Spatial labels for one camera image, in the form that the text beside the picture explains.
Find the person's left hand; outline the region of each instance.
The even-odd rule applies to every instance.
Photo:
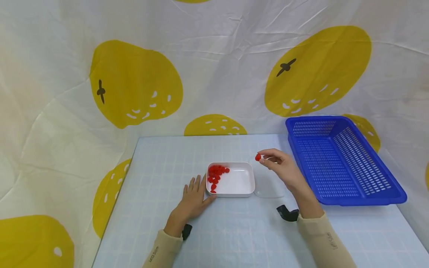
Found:
[[[215,199],[216,195],[209,196],[204,200],[206,175],[202,178],[198,175],[192,178],[189,186],[183,188],[183,196],[177,205],[175,212],[186,219],[186,221],[198,217]]]
[[[180,237],[185,224],[201,213],[210,205],[215,199],[216,195],[211,195],[204,200],[205,192],[205,178],[198,175],[192,178],[189,186],[185,185],[183,188],[182,200],[177,207],[171,212],[170,217],[165,225],[164,232],[170,236]]]

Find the blue plastic basket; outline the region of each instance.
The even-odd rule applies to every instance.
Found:
[[[407,194],[365,137],[344,116],[286,120],[295,160],[320,203],[400,204]]]

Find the white plastic tray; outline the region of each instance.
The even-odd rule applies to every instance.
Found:
[[[249,197],[255,191],[255,177],[252,166],[247,162],[213,162],[207,167],[221,165],[230,169],[223,173],[215,189],[218,197]],[[211,183],[207,181],[206,189],[212,194]]]

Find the sleeve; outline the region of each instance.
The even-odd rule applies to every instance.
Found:
[[[309,247],[318,268],[356,267],[326,214],[317,219],[304,219],[299,215],[298,231]]]
[[[158,231],[149,256],[147,257],[143,268],[171,268],[173,262],[182,246],[183,238],[169,236],[164,230]]]

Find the table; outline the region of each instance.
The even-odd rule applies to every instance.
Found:
[[[284,134],[140,138],[93,267],[140,268],[192,176],[266,148],[291,154]],[[296,223],[276,211],[297,208],[284,190],[277,199],[218,198],[190,222],[174,267],[315,267]],[[397,206],[323,208],[358,267],[427,267],[429,254]]]

